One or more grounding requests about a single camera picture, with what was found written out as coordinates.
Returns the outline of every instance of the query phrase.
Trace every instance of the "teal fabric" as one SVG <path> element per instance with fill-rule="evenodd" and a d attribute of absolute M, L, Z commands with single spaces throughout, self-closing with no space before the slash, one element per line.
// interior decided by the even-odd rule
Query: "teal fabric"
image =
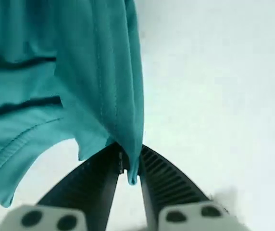
<path fill-rule="evenodd" d="M 133 0 L 0 0 L 0 204 L 53 144 L 111 142 L 136 183 L 143 83 Z"/>

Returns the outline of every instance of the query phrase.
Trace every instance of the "stitching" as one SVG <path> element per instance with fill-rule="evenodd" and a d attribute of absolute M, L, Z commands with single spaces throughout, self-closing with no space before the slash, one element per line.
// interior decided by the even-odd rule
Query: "stitching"
<path fill-rule="evenodd" d="M 92 5 L 93 5 L 93 12 L 95 12 L 94 10 L 94 5 L 95 5 L 95 1 L 92 1 Z M 102 119 L 102 108 L 103 108 L 103 100 L 102 100 L 102 82 L 101 82 L 101 69 L 99 67 L 100 65 L 100 61 L 101 61 L 101 57 L 100 57 L 100 53 L 99 53 L 99 42 L 97 41 L 98 38 L 98 28 L 97 28 L 97 21 L 96 21 L 96 15 L 94 15 L 93 19 L 94 19 L 94 34 L 95 34 L 95 43 L 96 43 L 96 58 L 97 58 L 97 72 L 98 72 L 98 77 L 99 77 L 99 95 L 100 95 L 100 123 L 103 124 L 103 119 Z"/>
<path fill-rule="evenodd" d="M 30 128 L 24 130 L 23 132 L 21 132 L 18 136 L 16 136 L 14 139 L 12 139 L 5 147 L 3 147 L 0 151 L 0 154 L 3 153 L 4 149 L 6 149 L 11 143 L 13 143 L 14 141 L 16 141 L 17 139 L 19 139 L 21 136 L 23 136 L 25 133 L 27 133 L 28 131 L 30 130 L 33 130 L 35 127 L 38 127 L 40 125 L 45 125 L 45 124 L 48 124 L 50 122 L 54 122 L 54 121 L 57 121 L 57 120 L 60 120 L 62 118 L 57 118 L 57 119 L 53 119 L 53 120 L 49 120 L 49 121 L 46 121 L 45 123 L 41 123 L 41 124 L 36 124 L 36 125 L 33 125 L 31 126 Z M 26 140 L 25 142 L 22 143 L 22 145 L 13 153 L 10 154 L 10 156 L 8 157 L 8 159 L 0 166 L 0 170 L 1 168 L 10 160 L 11 157 L 13 157 L 14 154 L 16 154 L 19 150 L 21 150 L 25 145 L 27 145 L 29 142 L 29 140 Z"/>
<path fill-rule="evenodd" d="M 105 9 L 106 11 L 108 12 L 108 4 L 107 4 L 107 1 L 105 1 Z M 110 21 L 108 22 L 108 27 L 109 27 L 109 37 L 108 39 L 113 41 L 113 39 L 111 38 L 110 34 L 112 33 L 112 29 L 111 29 L 111 24 L 110 24 Z M 111 49 L 111 52 L 112 52 L 112 56 L 114 58 L 114 49 L 113 49 L 113 45 L 111 45 L 110 47 Z M 113 69 L 115 71 L 115 62 L 113 60 Z M 117 84 L 116 84 L 116 76 L 114 75 L 114 103 L 115 103 L 115 108 L 114 108 L 114 116 L 115 116 L 115 119 L 114 119 L 114 128 L 113 128 L 113 131 L 114 131 L 114 136 L 116 135 L 116 129 L 117 129 Z"/>

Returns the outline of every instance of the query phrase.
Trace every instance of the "white background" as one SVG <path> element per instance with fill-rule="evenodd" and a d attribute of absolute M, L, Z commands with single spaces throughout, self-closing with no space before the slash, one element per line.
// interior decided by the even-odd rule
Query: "white background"
<path fill-rule="evenodd" d="M 236 213 L 252 231 L 275 230 L 275 0 L 136 3 L 144 143 L 207 194 L 236 192 Z M 73 140 L 49 149 L 13 207 L 35 203 L 76 159 Z M 7 211 L 0 207 L 0 220 Z M 145 223 L 140 188 L 122 176 L 107 230 L 138 231 Z"/>

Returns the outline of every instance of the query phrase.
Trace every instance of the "teal cloth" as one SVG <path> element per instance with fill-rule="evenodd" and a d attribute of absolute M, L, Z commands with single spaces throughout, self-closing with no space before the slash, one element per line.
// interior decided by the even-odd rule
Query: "teal cloth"
<path fill-rule="evenodd" d="M 53 144 L 79 160 L 111 142 L 135 184 L 143 83 L 133 0 L 0 0 L 0 204 Z"/>

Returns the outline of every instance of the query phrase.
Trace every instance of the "screw hole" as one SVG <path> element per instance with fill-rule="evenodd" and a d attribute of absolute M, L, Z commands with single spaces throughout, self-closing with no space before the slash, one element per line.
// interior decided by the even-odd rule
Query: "screw hole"
<path fill-rule="evenodd" d="M 179 223 L 185 222 L 186 220 L 187 217 L 180 211 L 170 211 L 166 216 L 166 221 L 168 222 Z"/>
<path fill-rule="evenodd" d="M 24 227 L 33 227 L 40 223 L 42 218 L 42 212 L 38 210 L 30 211 L 25 214 L 21 220 L 21 223 Z"/>
<path fill-rule="evenodd" d="M 217 218 L 220 217 L 222 214 L 221 212 L 214 206 L 205 206 L 201 210 L 201 215 L 207 218 Z"/>

